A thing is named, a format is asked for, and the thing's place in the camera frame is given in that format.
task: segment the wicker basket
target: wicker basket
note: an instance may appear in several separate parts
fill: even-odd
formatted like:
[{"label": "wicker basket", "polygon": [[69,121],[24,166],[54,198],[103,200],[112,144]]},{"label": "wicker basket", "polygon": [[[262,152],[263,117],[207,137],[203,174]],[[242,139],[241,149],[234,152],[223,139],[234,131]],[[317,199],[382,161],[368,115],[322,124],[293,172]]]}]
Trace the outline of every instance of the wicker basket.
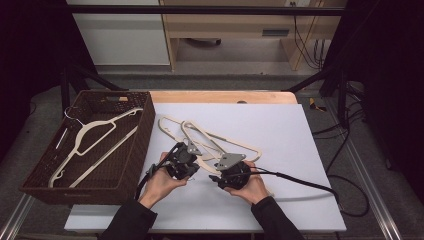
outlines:
[{"label": "wicker basket", "polygon": [[[64,168],[63,176],[54,182],[53,188],[48,187],[50,177],[74,148],[76,135],[82,128],[81,123],[86,125],[93,121],[109,120],[135,107],[142,107],[143,111],[117,120],[116,128],[85,155],[73,155]],[[155,119],[150,93],[81,91],[67,113],[75,119],[63,119],[47,150],[20,190],[47,204],[64,205],[119,205],[134,196]],[[135,134],[75,188],[69,187],[136,126]],[[82,138],[78,151],[85,151],[111,129],[112,124],[92,128]]]}]

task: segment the person's left hand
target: person's left hand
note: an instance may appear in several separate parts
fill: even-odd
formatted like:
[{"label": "person's left hand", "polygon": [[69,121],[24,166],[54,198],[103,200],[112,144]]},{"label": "person's left hand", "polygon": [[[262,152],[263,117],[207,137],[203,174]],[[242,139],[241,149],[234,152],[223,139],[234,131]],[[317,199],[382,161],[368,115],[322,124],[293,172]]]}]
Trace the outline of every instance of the person's left hand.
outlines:
[{"label": "person's left hand", "polygon": [[[160,159],[166,156],[167,152],[162,153]],[[157,202],[168,196],[177,187],[185,186],[189,177],[177,180],[169,176],[164,167],[160,168],[153,174],[152,178],[147,181],[143,195],[138,199],[146,208],[152,208]]]}]

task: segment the long-sleeved black shirt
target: long-sleeved black shirt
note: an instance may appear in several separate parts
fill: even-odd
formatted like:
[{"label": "long-sleeved black shirt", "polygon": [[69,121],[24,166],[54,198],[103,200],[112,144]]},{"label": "long-sleeved black shirt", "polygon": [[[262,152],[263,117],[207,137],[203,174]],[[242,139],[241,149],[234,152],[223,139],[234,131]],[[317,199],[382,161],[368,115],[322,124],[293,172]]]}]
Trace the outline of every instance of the long-sleeved black shirt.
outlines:
[{"label": "long-sleeved black shirt", "polygon": [[[302,234],[286,217],[274,198],[266,197],[252,205],[252,213],[262,226],[266,240],[304,240]],[[140,240],[153,226],[157,214],[135,200],[119,208],[100,240]]]}]

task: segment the black horizontal bar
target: black horizontal bar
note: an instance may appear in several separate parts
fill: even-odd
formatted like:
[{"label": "black horizontal bar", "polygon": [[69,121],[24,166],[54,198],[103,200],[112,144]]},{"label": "black horizontal bar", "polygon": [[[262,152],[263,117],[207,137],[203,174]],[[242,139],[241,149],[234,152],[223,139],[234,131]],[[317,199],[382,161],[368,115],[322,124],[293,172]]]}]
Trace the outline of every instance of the black horizontal bar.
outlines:
[{"label": "black horizontal bar", "polygon": [[344,8],[253,7],[253,6],[151,6],[151,5],[47,5],[51,10],[91,14],[212,14],[212,15],[289,15],[343,16],[353,13]]}]

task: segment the hanger hook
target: hanger hook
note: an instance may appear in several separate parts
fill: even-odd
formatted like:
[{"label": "hanger hook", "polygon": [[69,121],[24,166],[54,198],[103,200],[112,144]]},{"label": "hanger hook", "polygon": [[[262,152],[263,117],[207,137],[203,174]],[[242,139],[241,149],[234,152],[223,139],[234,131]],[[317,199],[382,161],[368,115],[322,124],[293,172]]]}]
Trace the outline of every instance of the hanger hook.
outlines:
[{"label": "hanger hook", "polygon": [[70,108],[73,108],[73,107],[67,107],[66,109],[65,109],[65,111],[63,112],[64,114],[65,114],[65,116],[67,117],[67,118],[69,118],[69,119],[71,119],[71,120],[77,120],[82,126],[84,126],[84,124],[78,119],[78,118],[72,118],[72,117],[70,117],[69,115],[68,115],[68,110],[70,109]]}]

